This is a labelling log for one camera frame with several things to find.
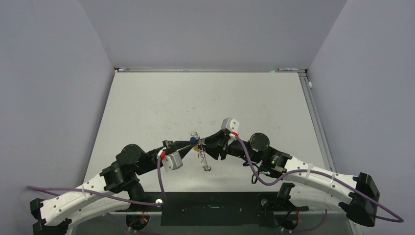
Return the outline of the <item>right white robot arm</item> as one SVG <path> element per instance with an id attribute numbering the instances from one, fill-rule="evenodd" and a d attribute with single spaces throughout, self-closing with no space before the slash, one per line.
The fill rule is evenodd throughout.
<path id="1" fill-rule="evenodd" d="M 380 192 L 370 175 L 340 174 L 305 163 L 271 147 L 268 136 L 263 133 L 252 134 L 248 141 L 237 138 L 235 132 L 220 130 L 202 139 L 201 146 L 216 160 L 223 160 L 227 155 L 245 160 L 255 177 L 265 173 L 268 177 L 300 183 L 325 193 L 320 196 L 300 191 L 299 201 L 303 206 L 323 206 L 344 212 L 349 220 L 360 225 L 375 225 Z"/>

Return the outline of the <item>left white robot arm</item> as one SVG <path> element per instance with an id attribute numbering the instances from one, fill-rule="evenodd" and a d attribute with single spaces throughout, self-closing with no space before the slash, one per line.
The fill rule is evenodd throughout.
<path id="1" fill-rule="evenodd" d="M 53 194 L 52 199 L 34 199 L 30 211 L 37 220 L 32 230 L 35 235 L 65 235 L 69 229 L 86 220 L 109 212 L 131 208 L 139 211 L 146 207 L 161 207 L 166 202 L 162 185 L 161 168 L 174 170 L 182 166 L 183 157 L 196 146 L 196 140 L 164 141 L 163 146 L 145 152 L 136 144 L 128 144 L 115 157 L 115 161 L 100 173 L 76 188 L 28 189 Z M 161 197 L 149 199 L 139 176 L 156 170 Z"/>

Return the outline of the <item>perforated metal keyring disc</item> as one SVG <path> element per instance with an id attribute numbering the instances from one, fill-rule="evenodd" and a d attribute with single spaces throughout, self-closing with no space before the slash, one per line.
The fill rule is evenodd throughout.
<path id="1" fill-rule="evenodd" d="M 207 172 L 210 172 L 211 171 L 211 166 L 208 165 L 207 158 L 206 158 L 206 152 L 203 149 L 204 140 L 199 137 L 197 132 L 191 133 L 191 137 L 196 137 L 198 139 L 198 141 L 199 141 L 199 143 L 198 143 L 199 151 L 197 152 L 198 153 L 198 158 L 201 158 L 201 163 L 203 164 L 203 166 L 202 166 L 203 170 L 207 171 Z"/>

